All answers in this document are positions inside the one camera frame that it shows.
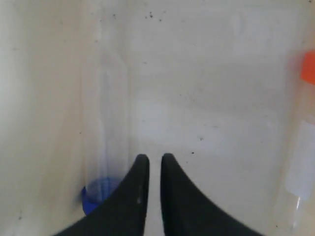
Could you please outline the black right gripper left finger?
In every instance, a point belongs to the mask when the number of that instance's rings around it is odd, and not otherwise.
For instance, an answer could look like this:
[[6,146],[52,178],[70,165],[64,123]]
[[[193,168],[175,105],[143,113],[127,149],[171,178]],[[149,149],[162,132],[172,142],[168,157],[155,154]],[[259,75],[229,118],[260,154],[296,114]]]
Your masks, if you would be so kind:
[[130,171],[99,207],[58,236],[142,236],[148,206],[150,162],[137,155]]

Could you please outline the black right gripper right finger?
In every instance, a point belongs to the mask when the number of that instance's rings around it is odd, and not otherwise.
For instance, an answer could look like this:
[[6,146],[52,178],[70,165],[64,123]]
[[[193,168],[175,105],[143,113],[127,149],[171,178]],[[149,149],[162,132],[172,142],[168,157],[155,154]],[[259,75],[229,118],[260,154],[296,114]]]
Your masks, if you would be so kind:
[[257,236],[209,200],[171,153],[161,160],[161,213],[166,236]]

